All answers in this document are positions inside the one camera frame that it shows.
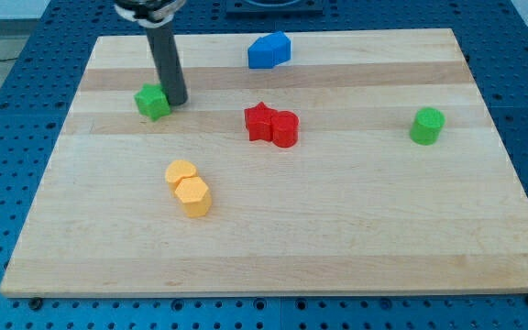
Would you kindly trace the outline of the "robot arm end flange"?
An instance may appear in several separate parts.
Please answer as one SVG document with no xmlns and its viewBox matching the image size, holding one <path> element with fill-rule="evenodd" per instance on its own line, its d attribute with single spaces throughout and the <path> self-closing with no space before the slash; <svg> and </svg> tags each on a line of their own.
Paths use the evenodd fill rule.
<svg viewBox="0 0 528 330">
<path fill-rule="evenodd" d="M 123 19 L 143 28 L 160 28 L 170 23 L 186 0 L 115 0 L 114 9 Z"/>
</svg>

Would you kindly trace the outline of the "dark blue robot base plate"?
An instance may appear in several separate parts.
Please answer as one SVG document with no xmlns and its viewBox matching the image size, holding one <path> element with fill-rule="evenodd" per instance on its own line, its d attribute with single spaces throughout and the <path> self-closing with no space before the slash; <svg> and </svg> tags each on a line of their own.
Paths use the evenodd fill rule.
<svg viewBox="0 0 528 330">
<path fill-rule="evenodd" d="M 228 16 L 322 14 L 325 0 L 225 0 Z"/>
</svg>

